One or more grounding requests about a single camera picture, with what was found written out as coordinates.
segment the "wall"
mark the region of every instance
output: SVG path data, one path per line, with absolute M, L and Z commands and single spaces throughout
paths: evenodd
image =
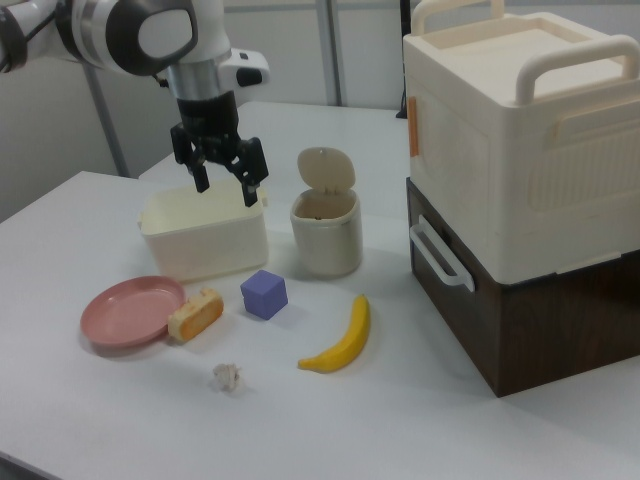
M 40 59 L 0 76 L 0 111 L 0 221 L 81 170 L 116 173 L 80 65 Z
M 606 2 L 506 1 L 509 13 L 552 11 L 640 40 L 638 1 Z M 398 0 L 224 4 L 232 44 L 261 51 L 272 70 L 271 83 L 239 93 L 239 103 L 257 99 L 399 108 L 403 80 Z M 465 7 L 455 15 L 441 14 L 433 28 L 486 14 L 484 7 Z M 101 117 L 91 88 L 104 101 Z M 105 71 L 85 77 L 79 65 L 39 60 L 0 76 L 0 90 L 0 221 L 80 170 L 115 174 L 115 158 L 137 177 L 172 151 L 169 129 L 179 121 L 177 106 L 168 90 L 150 78 Z
M 333 85 L 327 85 L 325 75 L 330 54 L 321 38 L 328 28 L 325 17 L 317 13 L 318 3 L 324 4 L 316 0 L 224 1 L 232 46 L 260 51 L 272 74 L 268 85 L 238 92 L 239 105 L 251 99 L 335 104 Z M 173 151 L 169 130 L 180 121 L 175 100 L 151 78 L 106 71 L 97 72 L 97 77 L 129 173 L 138 177 Z
M 343 104 L 398 109 L 403 90 L 399 1 L 335 2 Z M 552 12 L 605 33 L 624 33 L 640 40 L 640 3 L 611 3 L 621 2 L 628 4 L 597 5 L 602 2 L 593 0 L 506 0 L 505 4 L 507 13 Z M 438 29 L 488 16 L 488 7 L 469 6 L 455 13 L 438 14 L 432 21 L 427 20 L 427 25 Z

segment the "dark brown box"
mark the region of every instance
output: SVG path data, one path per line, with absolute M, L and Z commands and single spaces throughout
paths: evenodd
M 640 251 L 501 285 L 410 179 L 407 195 L 409 226 L 424 216 L 475 291 L 442 283 L 412 243 L 413 273 L 498 397 L 640 354 Z

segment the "box handle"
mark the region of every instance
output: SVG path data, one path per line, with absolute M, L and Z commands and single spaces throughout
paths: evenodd
M 483 3 L 487 0 L 422 0 L 411 16 L 411 34 L 423 35 L 424 21 L 434 13 L 446 12 L 454 8 Z M 504 0 L 489 0 L 491 2 L 491 16 L 493 18 L 504 17 Z
M 587 40 L 568 48 L 536 55 L 529 59 L 518 74 L 516 103 L 527 105 L 533 101 L 536 80 L 550 70 L 581 63 L 624 56 L 622 79 L 633 80 L 640 74 L 640 44 L 627 35 Z
M 449 266 L 453 269 L 456 275 L 449 275 L 444 271 L 433 254 L 429 251 L 429 248 L 420 238 L 421 233 L 427 237 L 427 239 L 431 242 L 431 244 L 442 256 L 442 258 L 444 258 Z M 411 238 L 411 241 L 416 246 L 416 248 L 420 251 L 424 259 L 427 261 L 427 263 L 431 266 L 435 274 L 438 275 L 438 278 L 442 280 L 442 283 L 449 286 L 464 285 L 469 289 L 470 292 L 473 292 L 475 290 L 475 284 L 469 271 L 464 268 L 464 265 L 460 263 L 460 260 L 458 260 L 451 249 L 447 247 L 438 233 L 422 215 L 420 215 L 418 223 L 409 229 L 409 237 Z
M 556 128 L 556 142 L 569 142 L 574 137 L 589 134 L 607 128 L 608 133 L 630 130 L 640 126 L 640 99 L 625 103 L 608 105 L 563 118 Z

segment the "purple cube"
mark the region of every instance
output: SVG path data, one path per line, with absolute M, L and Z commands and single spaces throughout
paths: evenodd
M 266 270 L 258 270 L 240 285 L 240 290 L 247 312 L 264 320 L 269 320 L 289 302 L 284 278 Z

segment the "sponge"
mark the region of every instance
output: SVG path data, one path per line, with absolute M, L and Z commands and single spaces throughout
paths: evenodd
M 169 335 L 187 342 L 215 322 L 223 310 L 220 294 L 212 288 L 203 288 L 169 316 Z

